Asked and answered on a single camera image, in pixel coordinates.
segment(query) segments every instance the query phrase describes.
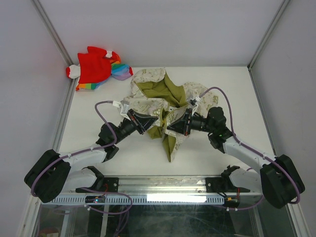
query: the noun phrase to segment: wire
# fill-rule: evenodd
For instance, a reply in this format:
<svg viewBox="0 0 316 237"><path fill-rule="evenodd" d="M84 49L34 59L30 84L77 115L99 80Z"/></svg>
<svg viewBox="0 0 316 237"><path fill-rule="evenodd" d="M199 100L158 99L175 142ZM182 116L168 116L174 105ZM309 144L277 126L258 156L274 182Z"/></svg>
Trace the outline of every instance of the wire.
<svg viewBox="0 0 316 237"><path fill-rule="evenodd" d="M218 195L222 196L223 198L227 198L227 195L226 193L222 192L223 194L219 193L219 192L216 192Z"/></svg>
<svg viewBox="0 0 316 237"><path fill-rule="evenodd" d="M91 190L91 189L88 189L88 188L81 188L81 189L83 189L83 190L85 190L85 191L88 191L88 192L92 192L92 193L96 193L96 194L102 194L103 192L100 192L100 191L94 191L94 190ZM111 195L120 195L120 196L125 196L125 197L127 197L129 200L130 200L130 205L127 207L127 209L125 210L125 211L121 211L121 212L107 212L107 211L100 211L100 210L98 210L98 209L95 209L95 208L93 208L92 206L89 206L89 205L87 205L87 206L89 206L92 210L94 210L94 211L97 211L97 212L100 212L100 213L103 213L103 214L111 214L111 215L119 215L119 214L123 214L123 213L126 213L126 212L128 212L129 211L129 209L131 209L132 208L132 205L133 205L133 199L129 196L129 195L127 195L127 194L123 194L123 193L112 193L112 192L106 192L106 194L108 195L108 194L111 194Z"/></svg>
<svg viewBox="0 0 316 237"><path fill-rule="evenodd" d="M94 109L95 111L97 112L97 114L100 116L100 118L103 120L103 122L108 126L109 130L112 132L113 136L114 136L114 141L110 144L106 144L102 147L96 147L96 148L93 148L93 150L100 150L100 149L103 149L103 148L106 148L106 147L110 147L112 145L114 145L118 138L114 132L114 130L112 129L112 127L109 125L109 123L105 120L105 118L102 116L102 114L99 112L98 110L98 105L101 105L101 104L105 104L105 103L113 103L112 100L107 100L107 101L101 101L101 102L98 102L95 104L94 106ZM84 150L81 150L81 151L78 151L78 152L74 152L70 155L66 155L66 156L63 156L63 157L60 157L58 159L56 159L55 161L53 161L51 164L49 164L37 177L36 179L34 180L33 184L32 184L32 187L31 187L31 194L34 196L34 197L37 197L37 195L35 194L34 192L34 189L35 189L35 186L36 186L36 183L39 181L39 179L43 176L43 174L46 173L46 171L48 171L54 164L58 163L59 161L65 159L65 158L68 158L69 156L75 156L75 155L79 155L81 153L85 153L85 152L90 152L91 149L88 148L88 149L84 149Z"/></svg>
<svg viewBox="0 0 316 237"><path fill-rule="evenodd" d="M273 160L270 159L269 157L264 156L261 152L259 152L259 151L257 151L256 149L254 149L254 148L252 148L252 147L250 147L250 146L248 146L248 145L242 143L242 142L237 138L237 136L236 136L236 134L235 134L235 131L234 131L234 126L233 126L233 114L232 114L231 104L230 104L230 102L229 102L229 100L228 100L228 97L227 97L227 95L225 94L225 92L224 92L221 88L214 86L214 87L211 87L211 88L207 89L205 92L203 92L201 95L199 95L199 97L202 98L207 92L209 92L210 90L213 90L213 89L219 90L219 91L223 94L223 96L225 97L225 99L226 99L226 102L227 102L227 105L228 105L228 109L229 109L230 120L231 120L231 129L232 129L232 134L233 134L234 139L235 139L238 143L240 143L243 147L245 147L245 148L247 148L248 150L254 152L255 154L261 156L263 159L266 159L267 161L271 162L275 167L277 167L277 168L288 178L288 180L291 182L291 184L293 185L293 187L294 187L294 189L295 189L296 197L297 197L295 201L290 201L289 203L290 203L290 204L298 204L298 203L300 202L300 200L301 200L300 192L299 192L299 190L298 190L298 188L297 188L297 186L296 186L294 180L293 180L293 179L291 178L291 176L285 171L285 169L283 169L278 163L276 163L275 161L273 161Z"/></svg>
<svg viewBox="0 0 316 237"><path fill-rule="evenodd" d="M125 223L124 223L123 227L120 228L120 226L122 225L122 223L123 223L123 221L124 221L125 218L126 218ZM122 215L119 216L118 226L117 226L116 231L115 231L115 233L114 233L114 237L117 237L117 236L119 235L119 233L120 233L122 230L124 230L125 226L126 226L127 223L128 223L128 219L129 219L129 211L126 212L126 213L124 213L123 218L122 218Z"/></svg>
<svg viewBox="0 0 316 237"><path fill-rule="evenodd" d="M202 118L202 115L200 115L199 113L197 113L197 112L195 112L194 114L193 114L193 116L194 117L199 117L199 118Z"/></svg>

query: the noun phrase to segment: black bracket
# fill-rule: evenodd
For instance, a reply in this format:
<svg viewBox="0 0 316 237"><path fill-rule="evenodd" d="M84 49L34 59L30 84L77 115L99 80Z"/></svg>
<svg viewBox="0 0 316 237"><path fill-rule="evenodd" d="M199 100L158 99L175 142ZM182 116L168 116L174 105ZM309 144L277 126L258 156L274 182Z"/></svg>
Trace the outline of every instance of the black bracket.
<svg viewBox="0 0 316 237"><path fill-rule="evenodd" d="M119 191L119 178L105 177L104 185L108 186L108 192L117 193Z"/></svg>
<svg viewBox="0 0 316 237"><path fill-rule="evenodd" d="M223 177L207 177L205 178L205 186L207 193L236 193L238 187L226 184ZM241 193L249 193L249 189L239 188Z"/></svg>

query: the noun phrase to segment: rainbow striped fabric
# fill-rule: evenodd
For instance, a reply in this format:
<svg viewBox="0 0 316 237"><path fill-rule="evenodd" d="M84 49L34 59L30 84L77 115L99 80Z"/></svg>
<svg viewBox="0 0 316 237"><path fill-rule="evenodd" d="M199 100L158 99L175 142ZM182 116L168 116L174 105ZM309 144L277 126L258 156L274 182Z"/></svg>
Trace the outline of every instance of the rainbow striped fabric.
<svg viewBox="0 0 316 237"><path fill-rule="evenodd" d="M126 80L127 78L133 75L133 70L127 64L121 64L120 60L113 62L111 64L111 76L113 76L117 80ZM85 83L85 84L78 84L76 90L86 89L86 90L95 90L100 85L105 83L107 80L104 80L100 83Z"/></svg>

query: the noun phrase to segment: black clamp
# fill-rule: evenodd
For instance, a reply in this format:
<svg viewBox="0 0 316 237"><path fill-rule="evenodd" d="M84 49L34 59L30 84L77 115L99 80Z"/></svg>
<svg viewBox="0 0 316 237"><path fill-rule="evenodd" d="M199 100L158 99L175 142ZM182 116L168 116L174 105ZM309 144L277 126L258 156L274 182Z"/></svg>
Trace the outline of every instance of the black clamp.
<svg viewBox="0 0 316 237"><path fill-rule="evenodd" d="M54 150L46 151L28 172L24 182L31 188L38 175L59 158ZM62 191L71 167L63 160L54 164L36 183L34 193L46 203L52 201Z"/></svg>
<svg viewBox="0 0 316 237"><path fill-rule="evenodd" d="M127 112L128 117L124 118L119 126L115 126L113 123L109 123L109 126L113 129L116 137L117 143L122 141L124 138L132 134L134 131L138 131L139 134L144 134L151 125L158 119L156 116L142 115L139 114L132 109ZM109 127L104 124L101 127L101 132L99 133L100 139L96 142L96 144L100 146L105 146L106 144L110 144L114 141L114 136L110 131ZM110 160L114 157L114 155L119 151L119 148L115 145L104 148L104 151L107 153L106 160Z"/></svg>

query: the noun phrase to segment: white table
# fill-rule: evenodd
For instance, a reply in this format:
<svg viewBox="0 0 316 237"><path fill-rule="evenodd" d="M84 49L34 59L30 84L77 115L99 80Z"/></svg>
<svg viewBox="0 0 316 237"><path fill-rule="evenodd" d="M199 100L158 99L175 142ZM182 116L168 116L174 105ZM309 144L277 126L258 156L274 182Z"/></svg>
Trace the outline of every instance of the white table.
<svg viewBox="0 0 316 237"><path fill-rule="evenodd" d="M188 81L206 87L223 89L232 106L235 132L253 146L272 153L254 88L246 67L177 67L166 68L176 85ZM98 140L103 124L94 110L95 103L104 100L120 101L130 94L130 81L114 78L96 91L75 92L60 151L85 148ZM229 112L225 98L219 91L219 106L223 107L229 126ZM107 121L118 125L122 121L118 110L110 104L100 106ZM95 165L105 175L218 175L228 165L247 167L238 159L213 149L203 132L193 132L180 146L172 163L168 162L161 139L152 140L147 134L132 135L117 144L119 152L105 163Z"/></svg>

